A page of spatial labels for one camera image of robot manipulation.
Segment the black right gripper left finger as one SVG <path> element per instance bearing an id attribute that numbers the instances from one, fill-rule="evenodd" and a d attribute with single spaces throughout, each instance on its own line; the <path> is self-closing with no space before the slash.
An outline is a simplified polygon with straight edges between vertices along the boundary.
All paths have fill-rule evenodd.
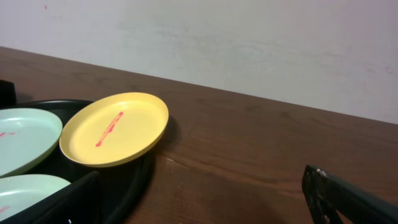
<path id="1" fill-rule="evenodd" d="M 100 174 L 90 172 L 2 224 L 98 224 Z"/>

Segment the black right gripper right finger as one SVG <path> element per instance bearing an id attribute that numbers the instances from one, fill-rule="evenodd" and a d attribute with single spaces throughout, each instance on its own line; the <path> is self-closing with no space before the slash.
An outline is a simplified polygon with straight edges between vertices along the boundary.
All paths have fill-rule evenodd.
<path id="1" fill-rule="evenodd" d="M 397 223 L 397 207 L 317 167 L 307 165 L 302 192 L 314 223 Z"/>

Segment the mint green plate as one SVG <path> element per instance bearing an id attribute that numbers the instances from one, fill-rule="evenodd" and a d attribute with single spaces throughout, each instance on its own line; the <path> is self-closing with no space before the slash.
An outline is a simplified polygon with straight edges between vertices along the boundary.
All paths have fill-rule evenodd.
<path id="1" fill-rule="evenodd" d="M 31 170 L 49 156 L 62 133 L 61 119 L 33 108 L 1 110 L 1 177 Z"/>
<path id="2" fill-rule="evenodd" d="M 45 174 L 1 178 L 1 221 L 58 192 L 70 182 Z"/>

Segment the yellow plate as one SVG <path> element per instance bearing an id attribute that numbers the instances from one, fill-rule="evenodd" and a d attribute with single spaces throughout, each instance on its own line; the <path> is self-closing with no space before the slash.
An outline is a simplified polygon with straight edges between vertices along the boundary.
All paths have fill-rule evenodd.
<path id="1" fill-rule="evenodd" d="M 65 157 L 84 166 L 118 166 L 152 149 L 168 120 L 167 105 L 154 95 L 112 95 L 77 112 L 63 128 L 59 146 Z"/>

